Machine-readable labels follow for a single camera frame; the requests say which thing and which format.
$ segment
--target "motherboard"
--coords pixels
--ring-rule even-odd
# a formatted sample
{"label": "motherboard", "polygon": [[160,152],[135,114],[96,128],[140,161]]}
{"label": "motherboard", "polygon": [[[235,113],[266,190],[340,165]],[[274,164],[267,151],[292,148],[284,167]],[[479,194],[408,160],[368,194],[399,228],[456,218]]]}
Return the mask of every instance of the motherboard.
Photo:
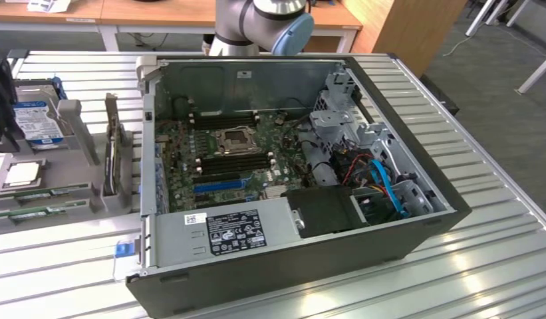
{"label": "motherboard", "polygon": [[162,120],[158,189],[172,213],[259,199],[315,185],[287,113],[247,112]]}

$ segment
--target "floor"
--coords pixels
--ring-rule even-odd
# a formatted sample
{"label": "floor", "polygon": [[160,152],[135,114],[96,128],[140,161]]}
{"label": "floor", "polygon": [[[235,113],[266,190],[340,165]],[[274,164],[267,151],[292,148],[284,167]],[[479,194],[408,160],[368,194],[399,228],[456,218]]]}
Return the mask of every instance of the floor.
{"label": "floor", "polygon": [[[546,52],[514,30],[483,26],[452,55],[442,56],[466,39],[463,33],[471,20],[465,15],[466,12],[426,74],[456,103],[458,120],[546,212],[546,75],[526,95],[514,91],[541,65]],[[123,51],[150,50],[136,47],[127,34],[118,35],[118,39]],[[156,47],[163,35],[152,35],[144,42]],[[100,51],[103,45],[94,33],[78,33],[76,38],[72,33],[58,33],[51,39],[48,33],[0,31],[0,53],[5,55],[9,49],[19,48]],[[199,49],[199,35],[170,35],[158,50]]]}

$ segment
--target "blue expansion slot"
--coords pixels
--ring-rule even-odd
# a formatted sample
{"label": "blue expansion slot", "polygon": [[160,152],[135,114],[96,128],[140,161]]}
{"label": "blue expansion slot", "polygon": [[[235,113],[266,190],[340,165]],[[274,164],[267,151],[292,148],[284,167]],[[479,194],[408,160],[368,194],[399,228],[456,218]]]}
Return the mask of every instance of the blue expansion slot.
{"label": "blue expansion slot", "polygon": [[239,179],[236,181],[224,181],[216,184],[198,185],[194,187],[194,193],[204,193],[207,191],[223,191],[226,189],[236,189],[243,187],[244,187],[243,182]]}

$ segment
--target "warning label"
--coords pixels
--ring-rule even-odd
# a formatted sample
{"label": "warning label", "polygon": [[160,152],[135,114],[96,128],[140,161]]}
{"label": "warning label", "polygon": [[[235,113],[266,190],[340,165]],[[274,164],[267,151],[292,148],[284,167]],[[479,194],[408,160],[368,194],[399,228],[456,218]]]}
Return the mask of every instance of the warning label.
{"label": "warning label", "polygon": [[63,140],[60,127],[50,116],[44,101],[19,102],[15,105],[16,123],[25,139],[35,144],[52,144]]}
{"label": "warning label", "polygon": [[211,253],[216,256],[264,247],[264,233],[256,210],[207,217]]}

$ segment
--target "slatted metal surface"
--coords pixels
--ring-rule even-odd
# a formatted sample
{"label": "slatted metal surface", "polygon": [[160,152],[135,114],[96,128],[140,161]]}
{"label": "slatted metal surface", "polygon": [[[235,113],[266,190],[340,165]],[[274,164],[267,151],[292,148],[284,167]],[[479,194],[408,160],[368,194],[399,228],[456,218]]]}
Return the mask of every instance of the slatted metal surface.
{"label": "slatted metal surface", "polygon": [[[59,76],[94,132],[104,131],[104,93],[116,93],[139,145],[135,58],[32,52],[17,77]],[[546,318],[545,214],[400,62],[379,54],[356,58],[473,213],[400,261],[176,318]],[[0,235],[0,318],[144,318],[112,279],[112,246],[138,231],[131,214]]]}

